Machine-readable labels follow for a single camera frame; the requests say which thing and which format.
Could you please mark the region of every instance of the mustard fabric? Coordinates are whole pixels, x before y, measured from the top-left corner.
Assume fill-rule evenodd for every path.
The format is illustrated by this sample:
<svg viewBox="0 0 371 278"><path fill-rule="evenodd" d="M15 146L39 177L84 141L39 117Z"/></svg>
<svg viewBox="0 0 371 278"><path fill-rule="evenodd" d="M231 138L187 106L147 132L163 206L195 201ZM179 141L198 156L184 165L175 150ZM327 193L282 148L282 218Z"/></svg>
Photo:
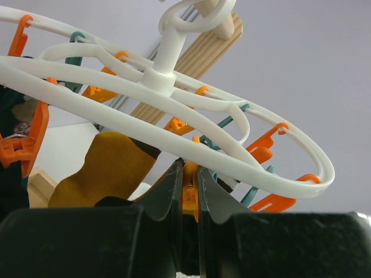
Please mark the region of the mustard fabric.
<svg viewBox="0 0 371 278"><path fill-rule="evenodd" d="M48 207L94 207L107 196L127 200L160 153L121 133L99 133L80 171L58 184Z"/></svg>

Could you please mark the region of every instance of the ceiling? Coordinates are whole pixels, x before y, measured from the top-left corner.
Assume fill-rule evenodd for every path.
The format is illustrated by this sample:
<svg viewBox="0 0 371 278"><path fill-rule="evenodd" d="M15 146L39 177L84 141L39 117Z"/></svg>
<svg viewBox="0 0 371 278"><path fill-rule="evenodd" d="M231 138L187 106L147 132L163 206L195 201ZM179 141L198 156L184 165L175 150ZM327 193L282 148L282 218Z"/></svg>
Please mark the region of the ceiling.
<svg viewBox="0 0 371 278"><path fill-rule="evenodd" d="M177 1L0 0L0 5L48 16L87 30L125 49L147 56L160 40L157 24ZM257 103L308 134L332 160L336 179L320 197L299 200L291 211L360 211L371 214L368 145L371 136L371 1L238 0L235 11L243 21L243 37L202 78L203 81ZM7 53L16 26L0 23ZM66 38L27 30L25 54ZM189 45L196 35L191 35ZM95 61L87 66L101 68ZM135 101L123 107L133 109ZM216 122L224 115L208 114ZM57 116L63 123L62 116ZM168 116L160 124L164 125ZM252 142L270 126L249 118ZM239 136L233 125L227 129ZM316 168L296 144L275 137L268 165L287 178L315 173ZM174 159L163 154L146 182L153 183ZM241 198L249 187L241 185Z"/></svg>

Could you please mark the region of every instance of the white plastic hanger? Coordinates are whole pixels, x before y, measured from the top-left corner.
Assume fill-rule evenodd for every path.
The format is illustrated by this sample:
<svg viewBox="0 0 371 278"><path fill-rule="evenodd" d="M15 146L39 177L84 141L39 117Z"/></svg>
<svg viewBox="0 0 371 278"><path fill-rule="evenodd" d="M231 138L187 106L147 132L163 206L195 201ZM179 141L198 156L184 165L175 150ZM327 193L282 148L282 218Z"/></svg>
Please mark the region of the white plastic hanger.
<svg viewBox="0 0 371 278"><path fill-rule="evenodd" d="M209 15L211 17L205 17L196 25L192 25L193 23L183 24L179 21L180 18L176 15L176 12L179 8L182 8L185 4L189 5L191 2L195 3L197 1L186 0L174 5L160 20L160 26L163 26L163 38L159 55L154 62L127 52L129 56L127 59L125 58L127 63L143 69L143 74L131 69L113 56L115 53L122 51L120 47L61 22L37 14L0 7L0 20L17 23L22 16L30 14L34 18L30 22L32 27L66 37L69 37L75 31L80 31L86 36L87 42L67 43L50 47L40 55L39 59L0 57L0 83L262 190L292 198L318 196L332 183L334 169L324 151L313 140L294 125L267 109L173 71L187 32L209 30L217 26L230 14L235 0L221 0L216 7L216 11ZM118 76L53 61L58 58L76 56L95 57L106 67L116 72ZM112 90L151 104L182 119L208 136L225 154L77 95L65 87L56 86L40 79L49 76ZM183 85L190 90L207 86L209 92L205 92L206 97L196 96L174 88L174 84ZM292 181L268 173L244 149L241 144L247 139L250 128L246 117L238 107L246 103L250 105L246 112L256 115L273 125L279 122L285 122L289 125L289 130L285 129L285 132L310 154L319 168L320 184ZM241 140L234 140L216 124L187 107L187 105L228 112L241 129Z"/></svg>

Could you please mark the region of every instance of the orange clothespin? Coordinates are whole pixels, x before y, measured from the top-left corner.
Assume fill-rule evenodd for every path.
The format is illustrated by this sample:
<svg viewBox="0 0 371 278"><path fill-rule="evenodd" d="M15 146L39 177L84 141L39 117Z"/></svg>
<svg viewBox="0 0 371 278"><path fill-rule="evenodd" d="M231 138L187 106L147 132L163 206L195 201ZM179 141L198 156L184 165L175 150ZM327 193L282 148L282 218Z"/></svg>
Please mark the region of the orange clothespin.
<svg viewBox="0 0 371 278"><path fill-rule="evenodd" d="M251 153L251 155L260 163L264 163L272 158L273 153L269 150L273 144L274 141L272 139L272 136L278 132L279 135L286 134L286 132L279 130L280 128L286 128L289 129L289 125L287 123L279 123L275 125L270 131L265 133L263 136L261 136L258 140L256 140L254 143L249 145L246 150Z"/></svg>
<svg viewBox="0 0 371 278"><path fill-rule="evenodd" d="M204 91L208 92L209 88L207 86L202 86L195 92L195 94L198 94L199 96L205 96ZM186 125L182 120L175 117L172 117L172 119L167 123L164 129L169 130L170 132L180 136L185 135L194 130L193 127Z"/></svg>
<svg viewBox="0 0 371 278"><path fill-rule="evenodd" d="M58 85L54 78L47 78L47 81ZM0 134L0 161L4 168L8 168L16 161L21 161L22 178L30 175L45 136L48 121L48 104L39 101L28 136L2 138Z"/></svg>
<svg viewBox="0 0 371 278"><path fill-rule="evenodd" d="M313 181L319 184L321 181L319 177L313 174L306 174L297 179L297 181ZM261 199L256 204L249 207L254 212L265 212L265 213L281 213L291 208L296 203L296 199L279 196L276 194L270 194L264 199Z"/></svg>
<svg viewBox="0 0 371 278"><path fill-rule="evenodd" d="M120 58L122 56L128 57L128 54L124 51L120 51L116 53L115 57L122 61L123 63L126 62L126 60ZM101 72L105 72L106 74L111 74L111 75L116 75L113 71L111 71L109 68L104 67ZM101 89L97 88L94 86L88 86L85 91L82 93L84 97L87 97L91 100L95 100L99 103L104 103L108 100L111 100L112 98L118 96L118 93L106 90L106 89Z"/></svg>
<svg viewBox="0 0 371 278"><path fill-rule="evenodd" d="M193 141L199 143L199 137L194 136ZM187 161L183 167L183 211L193 214L198 223L198 165Z"/></svg>
<svg viewBox="0 0 371 278"><path fill-rule="evenodd" d="M14 35L13 42L9 48L8 56L21 56L24 47L26 46L28 36L23 31L25 28L28 28L30 26L27 21L33 20L32 16L26 14L24 15L19 23L17 31Z"/></svg>

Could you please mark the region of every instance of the brown sock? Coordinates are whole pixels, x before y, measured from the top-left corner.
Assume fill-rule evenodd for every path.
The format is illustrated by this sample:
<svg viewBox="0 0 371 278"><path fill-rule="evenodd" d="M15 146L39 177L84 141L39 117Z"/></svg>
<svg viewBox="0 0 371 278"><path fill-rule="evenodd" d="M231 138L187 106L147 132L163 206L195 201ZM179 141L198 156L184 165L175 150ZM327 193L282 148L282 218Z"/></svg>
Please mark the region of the brown sock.
<svg viewBox="0 0 371 278"><path fill-rule="evenodd" d="M80 171L58 184L48 207L94 207L107 196L128 199L160 153L118 132L99 133Z"/></svg>

